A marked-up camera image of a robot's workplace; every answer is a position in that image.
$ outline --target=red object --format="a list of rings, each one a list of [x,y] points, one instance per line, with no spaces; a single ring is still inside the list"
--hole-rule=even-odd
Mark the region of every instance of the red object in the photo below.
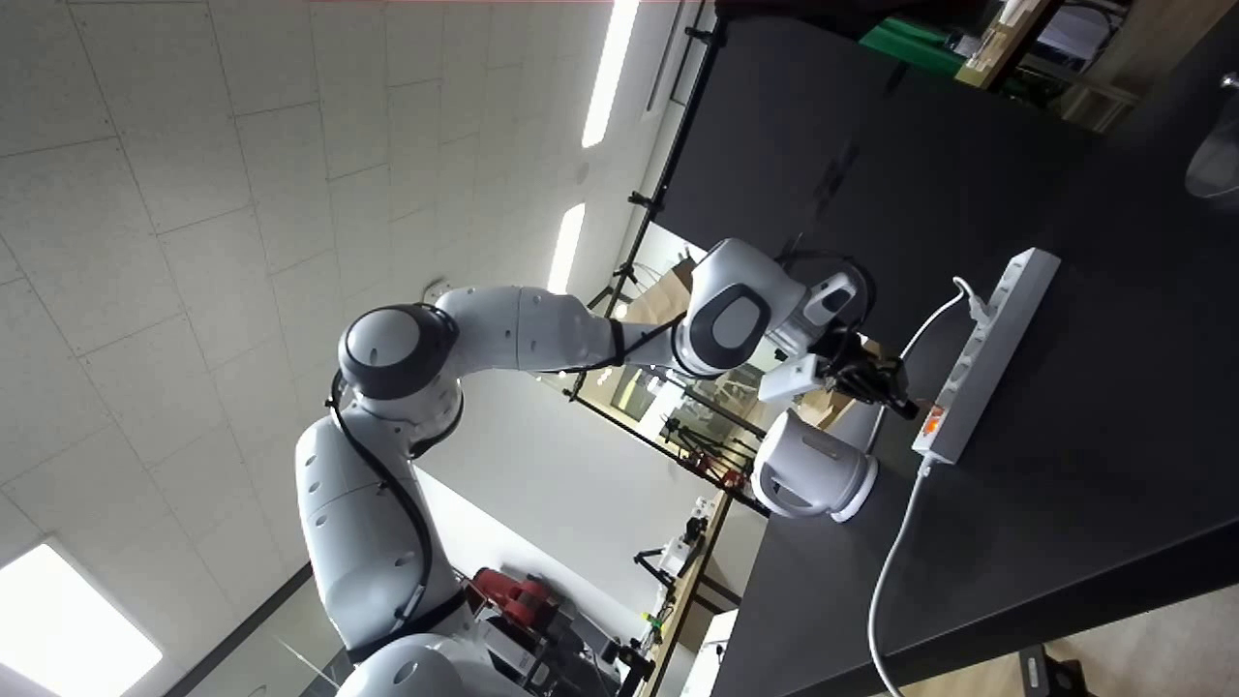
[[[474,593],[502,611],[502,620],[528,628],[532,633],[542,633],[551,624],[559,600],[552,593],[533,578],[506,578],[497,567],[474,573]]]

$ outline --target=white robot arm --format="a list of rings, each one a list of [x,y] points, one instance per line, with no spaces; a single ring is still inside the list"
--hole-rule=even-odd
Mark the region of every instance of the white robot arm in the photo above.
[[[360,313],[337,345],[329,415],[299,438],[299,513],[315,583],[352,691],[521,691],[488,665],[474,611],[427,513],[410,459],[461,420],[461,378],[485,366],[567,370],[645,365],[721,376],[761,338],[791,360],[856,300],[856,278],[794,283],[728,241],[693,269],[672,323],[618,323],[577,299],[497,286]]]

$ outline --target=ceiling light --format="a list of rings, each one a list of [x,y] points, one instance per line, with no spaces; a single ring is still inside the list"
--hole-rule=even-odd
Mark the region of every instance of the ceiling light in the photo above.
[[[0,616],[0,662],[52,691],[125,691],[163,658],[54,544],[0,567]]]
[[[598,65],[587,116],[586,116],[586,132],[579,132],[579,148],[586,150],[604,141],[604,134],[608,134],[608,121],[610,121],[610,103],[617,103],[617,94],[618,94],[626,38],[631,38],[631,28],[636,28],[636,8],[640,8],[640,0],[617,0],[617,8],[610,8],[608,43],[604,43],[604,56]]]
[[[551,259],[551,273],[546,273],[551,292],[569,290],[579,223],[586,223],[586,200],[567,207],[567,218],[559,220],[552,259]]]

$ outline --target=white ceiling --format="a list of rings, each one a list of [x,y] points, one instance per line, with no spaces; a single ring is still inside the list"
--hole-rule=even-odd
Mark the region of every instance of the white ceiling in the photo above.
[[[334,338],[618,256],[665,12],[579,153],[608,3],[4,0],[0,561],[63,538],[169,686],[303,561],[290,446]]]

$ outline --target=white power strip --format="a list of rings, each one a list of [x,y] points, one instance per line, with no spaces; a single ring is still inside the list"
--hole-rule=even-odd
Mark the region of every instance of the white power strip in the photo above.
[[[956,463],[985,405],[990,401],[1021,334],[1029,327],[1048,283],[1056,269],[1056,256],[1029,247],[1012,256],[990,300],[985,300],[985,318],[969,345],[961,347],[956,366],[941,383],[915,453],[927,459]]]

